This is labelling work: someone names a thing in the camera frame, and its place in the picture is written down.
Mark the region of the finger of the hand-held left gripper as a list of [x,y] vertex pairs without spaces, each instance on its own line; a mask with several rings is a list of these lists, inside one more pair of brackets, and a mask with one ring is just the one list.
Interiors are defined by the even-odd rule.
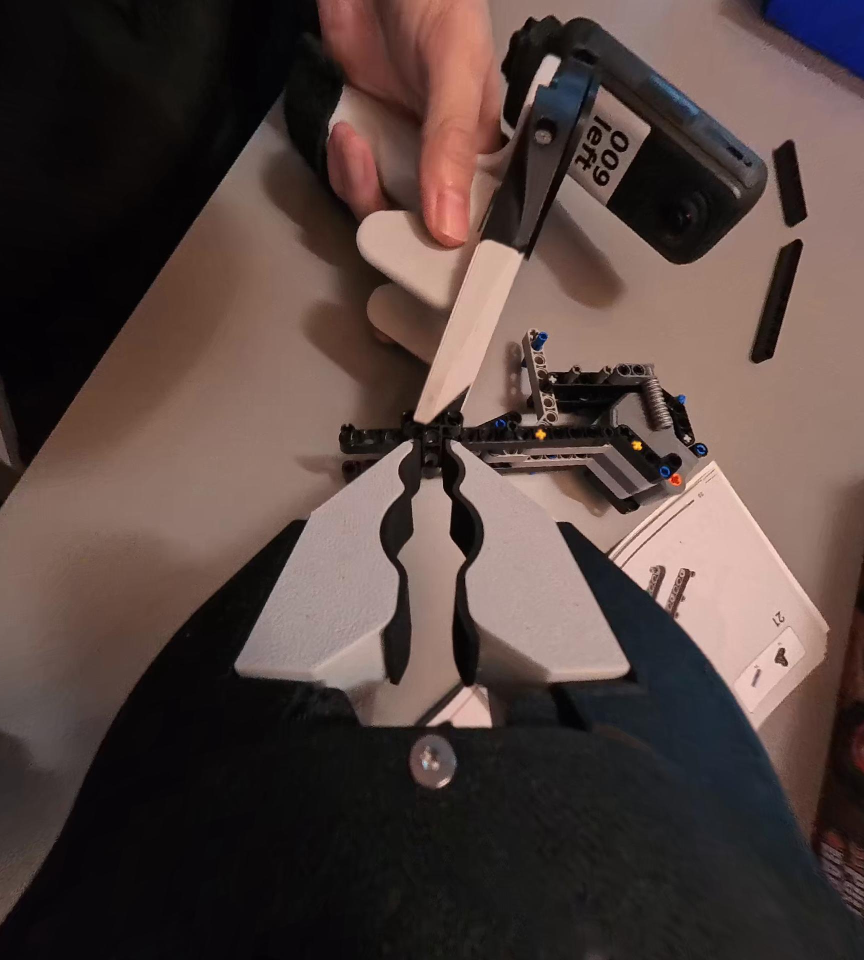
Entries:
[[415,407],[416,422],[431,424],[474,384],[523,260],[498,241],[476,247]]

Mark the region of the long black brick beam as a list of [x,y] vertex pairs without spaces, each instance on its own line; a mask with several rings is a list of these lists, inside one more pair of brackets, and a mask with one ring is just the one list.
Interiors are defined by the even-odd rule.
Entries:
[[775,355],[804,247],[804,241],[797,238],[782,246],[776,255],[750,349],[752,364],[762,364]]

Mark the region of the blue plastic box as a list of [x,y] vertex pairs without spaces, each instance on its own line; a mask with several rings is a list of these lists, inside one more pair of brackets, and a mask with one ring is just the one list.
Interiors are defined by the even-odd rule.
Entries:
[[864,1],[764,1],[763,19],[864,80]]

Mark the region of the black and grey brick model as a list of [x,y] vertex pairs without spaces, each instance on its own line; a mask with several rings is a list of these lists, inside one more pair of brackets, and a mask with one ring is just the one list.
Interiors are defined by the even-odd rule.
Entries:
[[683,492],[710,455],[685,396],[665,390],[652,363],[553,369],[547,340],[546,331],[528,329],[512,353],[526,390],[519,409],[467,424],[454,401],[429,424],[406,412],[386,428],[343,425],[344,480],[406,441],[419,448],[424,475],[439,474],[451,441],[498,474],[578,471],[622,515]]

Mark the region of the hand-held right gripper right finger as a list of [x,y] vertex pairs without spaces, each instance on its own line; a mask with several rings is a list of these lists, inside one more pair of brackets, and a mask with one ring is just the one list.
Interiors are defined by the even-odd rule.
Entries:
[[464,446],[442,451],[449,534],[462,553],[453,656],[467,686],[611,681],[630,663],[545,508]]

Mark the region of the short black brick beam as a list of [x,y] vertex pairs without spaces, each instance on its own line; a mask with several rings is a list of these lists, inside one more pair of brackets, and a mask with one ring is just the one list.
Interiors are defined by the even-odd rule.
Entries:
[[773,150],[773,168],[783,222],[794,229],[808,218],[809,210],[798,150],[792,139]]

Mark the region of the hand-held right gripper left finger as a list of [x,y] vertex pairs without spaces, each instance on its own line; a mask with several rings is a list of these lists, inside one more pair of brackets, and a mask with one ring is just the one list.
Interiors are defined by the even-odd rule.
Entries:
[[374,688],[401,682],[412,620],[403,547],[421,450],[406,440],[314,510],[235,661],[243,677]]

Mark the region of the white instruction booklet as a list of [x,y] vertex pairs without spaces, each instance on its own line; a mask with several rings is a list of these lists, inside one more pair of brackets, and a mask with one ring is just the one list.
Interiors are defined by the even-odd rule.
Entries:
[[825,659],[828,623],[715,462],[609,558],[690,636],[755,730]]

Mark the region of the person's left hand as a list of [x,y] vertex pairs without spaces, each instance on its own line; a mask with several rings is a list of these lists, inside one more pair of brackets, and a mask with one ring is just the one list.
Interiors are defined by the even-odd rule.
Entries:
[[318,1],[324,53],[349,85],[421,124],[423,219],[448,248],[471,228],[478,158],[498,150],[502,107],[493,24],[483,1]]

